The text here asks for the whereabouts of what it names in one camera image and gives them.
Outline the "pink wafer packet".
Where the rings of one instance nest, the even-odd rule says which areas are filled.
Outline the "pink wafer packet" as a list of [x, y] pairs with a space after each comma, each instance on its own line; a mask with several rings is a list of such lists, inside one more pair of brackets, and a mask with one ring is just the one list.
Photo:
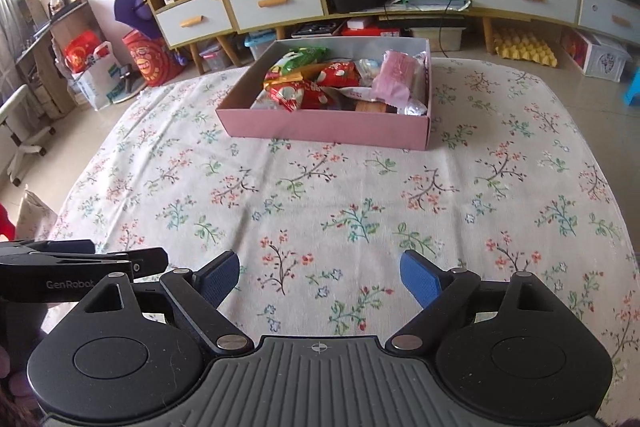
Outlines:
[[380, 73], [374, 78], [371, 88], [387, 98], [412, 98], [414, 77], [423, 68], [420, 58], [404, 52], [387, 50], [383, 55]]

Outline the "red snack packet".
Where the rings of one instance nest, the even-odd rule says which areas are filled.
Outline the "red snack packet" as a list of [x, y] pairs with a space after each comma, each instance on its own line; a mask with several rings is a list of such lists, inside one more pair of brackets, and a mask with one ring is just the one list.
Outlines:
[[320, 87], [336, 89], [358, 87], [360, 75], [354, 62], [333, 62], [321, 69], [316, 83]]

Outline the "white office chair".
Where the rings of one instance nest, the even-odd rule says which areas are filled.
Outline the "white office chair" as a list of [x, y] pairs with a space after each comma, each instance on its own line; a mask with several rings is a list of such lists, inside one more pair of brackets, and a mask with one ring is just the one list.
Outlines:
[[6, 166], [6, 174], [14, 186], [22, 184], [24, 162], [27, 157], [46, 156], [48, 150], [43, 142], [56, 133], [50, 124], [46, 124], [39, 131], [28, 134], [24, 124], [18, 121], [17, 113], [23, 108], [29, 95], [29, 87], [23, 84], [1, 105], [1, 127], [8, 130], [10, 139], [15, 145], [13, 156]]

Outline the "floral tablecloth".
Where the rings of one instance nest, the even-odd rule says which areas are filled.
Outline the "floral tablecloth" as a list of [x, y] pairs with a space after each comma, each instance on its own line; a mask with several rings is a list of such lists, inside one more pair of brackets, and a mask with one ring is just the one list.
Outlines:
[[433, 65], [426, 150], [232, 138], [216, 110], [235, 70], [142, 93], [70, 190], [54, 239], [160, 246], [172, 267], [221, 251], [240, 280], [221, 310], [248, 335], [387, 338], [418, 313], [413, 249], [486, 280], [537, 275], [605, 345], [600, 416], [639, 414], [639, 270], [614, 194], [539, 78]]

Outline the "white chocolate roll packet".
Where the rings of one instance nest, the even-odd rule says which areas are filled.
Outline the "white chocolate roll packet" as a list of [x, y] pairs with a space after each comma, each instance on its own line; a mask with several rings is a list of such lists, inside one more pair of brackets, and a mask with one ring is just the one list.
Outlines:
[[407, 101], [401, 98], [392, 98], [390, 101], [383, 98], [371, 87], [344, 87], [337, 88], [336, 92], [356, 103], [383, 104], [390, 107], [391, 112], [405, 116], [425, 116], [427, 106], [418, 98], [408, 98]]

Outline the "red paper bag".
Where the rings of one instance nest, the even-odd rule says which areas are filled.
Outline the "red paper bag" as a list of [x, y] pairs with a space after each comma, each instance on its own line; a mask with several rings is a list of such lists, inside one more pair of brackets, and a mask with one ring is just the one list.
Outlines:
[[122, 37], [134, 64], [149, 87], [163, 86], [183, 72], [186, 63], [163, 37], [150, 38], [133, 29]]

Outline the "clear wrapped toast biscuit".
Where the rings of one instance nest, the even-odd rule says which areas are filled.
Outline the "clear wrapped toast biscuit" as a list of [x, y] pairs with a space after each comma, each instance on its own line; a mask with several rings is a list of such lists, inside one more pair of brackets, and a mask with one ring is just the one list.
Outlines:
[[384, 102], [358, 101], [355, 105], [356, 112], [375, 114], [396, 114], [397, 109]]

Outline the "pink cardboard box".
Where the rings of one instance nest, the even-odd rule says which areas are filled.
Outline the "pink cardboard box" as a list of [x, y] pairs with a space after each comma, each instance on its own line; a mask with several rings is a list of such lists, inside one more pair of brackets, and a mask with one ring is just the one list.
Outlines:
[[380, 58], [387, 50], [411, 56], [424, 53], [426, 107], [432, 107], [430, 42], [408, 37], [328, 37], [285, 39], [271, 43], [219, 103], [216, 113], [228, 135], [235, 138], [289, 139], [426, 150], [432, 115], [356, 112], [345, 109], [254, 109], [267, 70], [298, 46], [323, 46], [329, 58]]

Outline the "small blue white candy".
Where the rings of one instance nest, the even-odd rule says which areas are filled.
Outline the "small blue white candy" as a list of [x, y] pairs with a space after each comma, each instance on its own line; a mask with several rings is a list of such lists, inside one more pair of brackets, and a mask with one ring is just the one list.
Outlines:
[[381, 63], [370, 58], [360, 58], [355, 62], [361, 87], [370, 87], [374, 78], [380, 73]]

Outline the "clear bin blue lid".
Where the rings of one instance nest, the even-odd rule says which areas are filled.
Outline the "clear bin blue lid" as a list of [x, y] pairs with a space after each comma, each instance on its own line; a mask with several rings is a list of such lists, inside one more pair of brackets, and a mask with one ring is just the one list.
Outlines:
[[265, 50], [277, 40], [277, 31], [274, 29], [264, 29], [249, 32], [244, 38], [244, 46], [250, 51], [254, 60], [264, 54]]

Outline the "green chip bag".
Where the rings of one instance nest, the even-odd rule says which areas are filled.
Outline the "green chip bag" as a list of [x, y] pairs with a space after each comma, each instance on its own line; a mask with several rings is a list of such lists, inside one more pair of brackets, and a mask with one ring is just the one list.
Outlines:
[[277, 79], [292, 74], [301, 67], [320, 63], [328, 49], [324, 46], [300, 46], [286, 52], [265, 73], [265, 80]]

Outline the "yellow egg tray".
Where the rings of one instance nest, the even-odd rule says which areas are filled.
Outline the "yellow egg tray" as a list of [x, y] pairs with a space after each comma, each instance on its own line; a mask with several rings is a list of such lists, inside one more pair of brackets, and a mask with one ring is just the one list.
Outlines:
[[496, 54], [502, 58], [533, 62], [553, 68], [558, 66], [558, 59], [548, 43], [531, 31], [499, 27], [492, 34], [492, 42]]

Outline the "red shoe box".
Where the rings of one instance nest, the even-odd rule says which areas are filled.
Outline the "red shoe box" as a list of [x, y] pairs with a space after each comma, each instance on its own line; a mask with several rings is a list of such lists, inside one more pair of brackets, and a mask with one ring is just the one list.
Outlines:
[[340, 30], [343, 37], [400, 37], [401, 30], [393, 27], [381, 27], [372, 17], [359, 17], [346, 20]]

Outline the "white patterned box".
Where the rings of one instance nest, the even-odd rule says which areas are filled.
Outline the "white patterned box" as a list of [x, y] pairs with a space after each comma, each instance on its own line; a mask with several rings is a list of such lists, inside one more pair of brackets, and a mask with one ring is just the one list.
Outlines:
[[620, 82], [626, 63], [631, 60], [616, 40], [574, 28], [562, 29], [560, 46], [582, 75], [590, 78]]

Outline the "clear bin with keyboard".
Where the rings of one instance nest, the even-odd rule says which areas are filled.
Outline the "clear bin with keyboard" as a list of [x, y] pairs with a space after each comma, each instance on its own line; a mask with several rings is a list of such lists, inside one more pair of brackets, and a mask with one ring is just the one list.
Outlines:
[[332, 37], [340, 32], [342, 20], [319, 20], [303, 23], [292, 31], [292, 39]]

